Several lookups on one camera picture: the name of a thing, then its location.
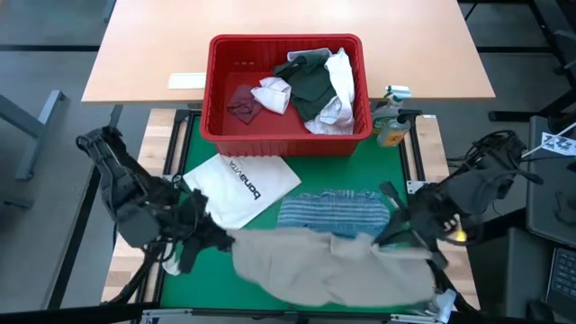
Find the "white printed tote bag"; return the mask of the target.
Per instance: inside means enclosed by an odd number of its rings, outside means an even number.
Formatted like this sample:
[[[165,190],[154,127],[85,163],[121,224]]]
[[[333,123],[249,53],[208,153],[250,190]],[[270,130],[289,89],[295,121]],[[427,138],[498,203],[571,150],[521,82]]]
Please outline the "white printed tote bag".
[[[235,239],[228,252],[237,274],[251,281],[270,277],[275,270],[271,251],[286,241],[285,235],[243,228],[301,183],[284,160],[217,154],[185,174],[184,183],[209,198],[208,213]],[[177,266],[181,252],[162,262],[171,275],[183,275]]]

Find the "green spray bottle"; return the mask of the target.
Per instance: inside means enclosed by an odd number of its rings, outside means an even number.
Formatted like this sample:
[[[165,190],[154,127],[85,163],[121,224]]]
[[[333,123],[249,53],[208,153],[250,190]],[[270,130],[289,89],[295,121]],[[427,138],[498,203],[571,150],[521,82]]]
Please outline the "green spray bottle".
[[[412,93],[407,86],[388,85],[382,101],[372,111],[373,134],[379,135],[384,124],[398,117],[403,101],[411,97]]]

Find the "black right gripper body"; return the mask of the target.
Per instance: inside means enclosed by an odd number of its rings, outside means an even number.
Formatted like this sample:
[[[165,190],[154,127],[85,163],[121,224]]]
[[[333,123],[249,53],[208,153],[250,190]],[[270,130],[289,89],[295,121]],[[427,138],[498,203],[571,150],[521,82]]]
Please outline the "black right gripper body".
[[[413,194],[406,216],[410,228],[428,248],[455,231],[455,210],[437,188],[420,188]]]

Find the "blue striped garment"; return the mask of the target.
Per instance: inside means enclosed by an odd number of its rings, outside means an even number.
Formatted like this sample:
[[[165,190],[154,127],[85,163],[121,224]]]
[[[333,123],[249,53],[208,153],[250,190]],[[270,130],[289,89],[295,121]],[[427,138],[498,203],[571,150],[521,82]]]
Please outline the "blue striped garment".
[[[360,233],[376,237],[390,219],[391,212],[380,193],[326,190],[284,198],[276,227],[305,228],[353,239]]]

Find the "white paper label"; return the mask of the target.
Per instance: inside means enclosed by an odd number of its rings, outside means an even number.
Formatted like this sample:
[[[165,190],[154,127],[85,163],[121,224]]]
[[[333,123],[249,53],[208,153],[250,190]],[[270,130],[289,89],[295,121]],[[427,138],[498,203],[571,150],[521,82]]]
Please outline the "white paper label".
[[[204,89],[205,73],[173,73],[168,79],[167,87],[171,90]]]

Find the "grey metal table leg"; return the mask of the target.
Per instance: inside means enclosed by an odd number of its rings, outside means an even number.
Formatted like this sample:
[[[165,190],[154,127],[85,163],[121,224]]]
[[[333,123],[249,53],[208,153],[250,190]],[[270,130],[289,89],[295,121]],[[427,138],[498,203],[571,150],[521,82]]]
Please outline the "grey metal table leg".
[[[0,94],[0,119],[10,123],[31,138],[17,168],[15,174],[17,180],[29,181],[33,178],[37,156],[41,151],[41,145],[45,138],[50,118],[55,108],[66,99],[66,96],[60,90],[51,91],[40,115],[35,117]]]

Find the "beige trousers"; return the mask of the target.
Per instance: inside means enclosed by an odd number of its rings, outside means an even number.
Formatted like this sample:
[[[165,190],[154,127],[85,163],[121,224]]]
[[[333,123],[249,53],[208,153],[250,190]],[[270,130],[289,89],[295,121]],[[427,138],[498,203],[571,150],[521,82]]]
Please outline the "beige trousers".
[[[436,284],[422,248],[379,247],[305,228],[229,232],[233,266],[275,298],[320,307],[330,303],[375,308],[428,302]]]

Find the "clear plastic spray bottle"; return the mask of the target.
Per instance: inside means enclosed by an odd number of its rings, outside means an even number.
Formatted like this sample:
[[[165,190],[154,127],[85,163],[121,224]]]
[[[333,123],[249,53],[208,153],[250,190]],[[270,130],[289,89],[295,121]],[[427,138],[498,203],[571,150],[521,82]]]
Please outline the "clear plastic spray bottle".
[[[403,316],[403,321],[410,324],[447,324],[453,307],[455,306],[456,292],[447,289],[436,293],[431,301],[421,303],[415,310],[410,310]]]

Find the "large white shirt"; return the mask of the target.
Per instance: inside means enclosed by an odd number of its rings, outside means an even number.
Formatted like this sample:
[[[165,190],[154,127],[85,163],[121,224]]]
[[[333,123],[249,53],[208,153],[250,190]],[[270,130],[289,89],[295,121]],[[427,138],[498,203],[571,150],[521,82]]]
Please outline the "large white shirt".
[[[333,54],[328,48],[289,51],[287,60],[299,56],[307,59],[326,59],[323,67],[329,73],[329,81],[335,90],[319,113],[305,122],[305,128],[314,134],[352,135],[354,128],[353,103],[355,83],[350,60],[343,48]]]

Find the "small crumpled white cloth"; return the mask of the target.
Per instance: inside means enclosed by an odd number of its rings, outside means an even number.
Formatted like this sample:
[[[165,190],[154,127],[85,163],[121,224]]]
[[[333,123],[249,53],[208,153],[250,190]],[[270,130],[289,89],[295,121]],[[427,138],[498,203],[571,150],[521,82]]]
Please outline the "small crumpled white cloth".
[[[282,78],[275,76],[263,78],[259,84],[260,86],[250,90],[255,100],[267,110],[284,115],[290,102],[292,87]]]

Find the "dark keyboard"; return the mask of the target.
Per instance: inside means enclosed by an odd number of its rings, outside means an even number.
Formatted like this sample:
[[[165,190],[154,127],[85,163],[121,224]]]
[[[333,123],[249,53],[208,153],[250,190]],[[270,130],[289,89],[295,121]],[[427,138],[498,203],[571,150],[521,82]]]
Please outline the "dark keyboard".
[[[576,317],[576,251],[554,250],[545,302],[566,318]]]

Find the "silver aluminium rail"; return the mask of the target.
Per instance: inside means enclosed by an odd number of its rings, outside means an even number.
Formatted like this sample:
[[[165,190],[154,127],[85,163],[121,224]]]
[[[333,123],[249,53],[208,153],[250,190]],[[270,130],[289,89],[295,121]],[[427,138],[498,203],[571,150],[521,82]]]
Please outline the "silver aluminium rail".
[[[258,319],[279,319],[288,310],[229,310],[229,309],[150,309],[142,312],[143,317],[161,318],[175,315],[241,317]]]

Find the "dark green garment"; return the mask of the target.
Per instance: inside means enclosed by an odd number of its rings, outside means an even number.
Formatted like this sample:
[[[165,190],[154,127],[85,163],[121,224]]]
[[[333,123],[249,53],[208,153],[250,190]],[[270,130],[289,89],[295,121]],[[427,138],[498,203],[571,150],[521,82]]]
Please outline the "dark green garment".
[[[326,52],[307,51],[274,67],[274,76],[292,88],[290,101],[304,122],[314,120],[336,96],[325,68],[328,58]]]

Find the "orange soap pump bottle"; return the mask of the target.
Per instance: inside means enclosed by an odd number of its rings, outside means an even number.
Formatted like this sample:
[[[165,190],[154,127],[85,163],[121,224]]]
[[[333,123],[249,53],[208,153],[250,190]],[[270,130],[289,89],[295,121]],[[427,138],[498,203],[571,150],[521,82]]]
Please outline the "orange soap pump bottle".
[[[399,109],[397,115],[386,121],[381,127],[377,143],[385,148],[398,146],[405,135],[410,132],[416,118],[421,114],[421,110]]]

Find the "grey side table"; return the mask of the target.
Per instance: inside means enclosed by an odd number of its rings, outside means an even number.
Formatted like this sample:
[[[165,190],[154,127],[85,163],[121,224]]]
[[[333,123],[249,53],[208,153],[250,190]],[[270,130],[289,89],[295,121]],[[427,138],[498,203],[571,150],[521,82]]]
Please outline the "grey side table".
[[[542,149],[548,120],[533,117],[529,122],[527,171],[542,178],[541,184],[527,185],[526,226],[533,233],[559,244],[576,248],[576,157]],[[572,131],[562,135],[576,140]]]

